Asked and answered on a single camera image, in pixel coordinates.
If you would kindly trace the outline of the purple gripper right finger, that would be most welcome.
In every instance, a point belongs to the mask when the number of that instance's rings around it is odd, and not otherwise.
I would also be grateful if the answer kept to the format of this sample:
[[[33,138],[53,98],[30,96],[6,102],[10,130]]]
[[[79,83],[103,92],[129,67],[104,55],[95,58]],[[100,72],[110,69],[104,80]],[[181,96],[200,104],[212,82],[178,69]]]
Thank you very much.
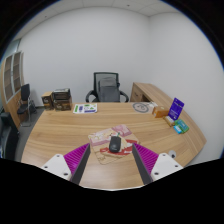
[[[157,154],[137,143],[132,145],[132,153],[144,185],[182,169],[167,153]]]

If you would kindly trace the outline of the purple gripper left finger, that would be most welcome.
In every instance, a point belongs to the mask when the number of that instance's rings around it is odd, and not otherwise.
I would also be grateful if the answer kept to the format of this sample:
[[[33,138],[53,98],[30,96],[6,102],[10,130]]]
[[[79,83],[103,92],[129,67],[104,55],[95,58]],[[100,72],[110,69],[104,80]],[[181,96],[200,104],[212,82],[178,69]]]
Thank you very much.
[[[84,144],[69,153],[56,154],[42,169],[65,180],[79,184],[90,155],[90,144]]]

